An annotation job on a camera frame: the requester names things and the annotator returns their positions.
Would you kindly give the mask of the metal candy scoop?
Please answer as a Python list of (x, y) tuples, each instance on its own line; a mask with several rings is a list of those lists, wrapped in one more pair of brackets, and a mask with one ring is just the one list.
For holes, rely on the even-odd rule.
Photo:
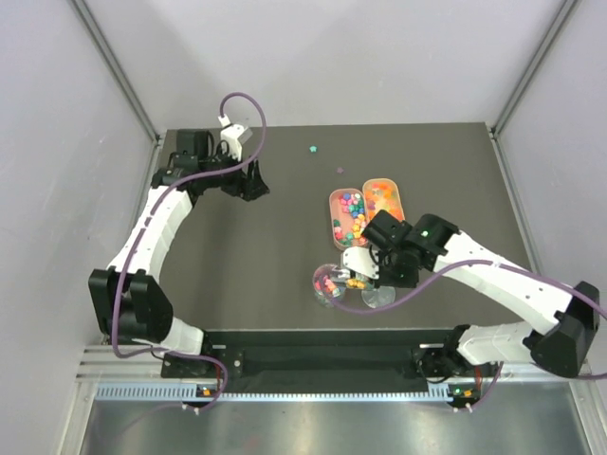
[(376, 287), (371, 278), (347, 268), (334, 269), (330, 278), (332, 282), (347, 289), (371, 290)]

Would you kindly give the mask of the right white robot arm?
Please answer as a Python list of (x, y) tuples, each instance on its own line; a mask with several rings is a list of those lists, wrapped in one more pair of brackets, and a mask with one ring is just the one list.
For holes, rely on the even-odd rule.
[(520, 362), (564, 378), (579, 376), (603, 315), (592, 284), (571, 286), (536, 275), (434, 214), (411, 225), (381, 210), (362, 236), (373, 248), (377, 284), (418, 294), (425, 286), (419, 272), (425, 269), (433, 279), (460, 282), (521, 318), (519, 323), (455, 327), (442, 349), (450, 373), (462, 375), (489, 362)]

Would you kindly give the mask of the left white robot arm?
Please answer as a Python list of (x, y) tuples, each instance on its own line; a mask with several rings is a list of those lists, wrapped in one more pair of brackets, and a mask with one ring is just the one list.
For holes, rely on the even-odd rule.
[(205, 191), (252, 201), (268, 194), (256, 157), (243, 157), (251, 130), (230, 124), (219, 136), (180, 129), (176, 149), (152, 176), (146, 203), (124, 247), (105, 268), (96, 268), (88, 288), (101, 332), (117, 350), (137, 343), (150, 353), (182, 354), (194, 375), (214, 367), (215, 354), (204, 330), (175, 315), (159, 279), (175, 236)]

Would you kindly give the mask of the silver jar lid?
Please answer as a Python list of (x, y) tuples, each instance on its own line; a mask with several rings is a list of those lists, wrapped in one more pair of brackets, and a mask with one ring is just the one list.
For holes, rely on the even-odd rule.
[(362, 301), (371, 309), (382, 308), (395, 302), (396, 291), (392, 286), (364, 289), (360, 292)]

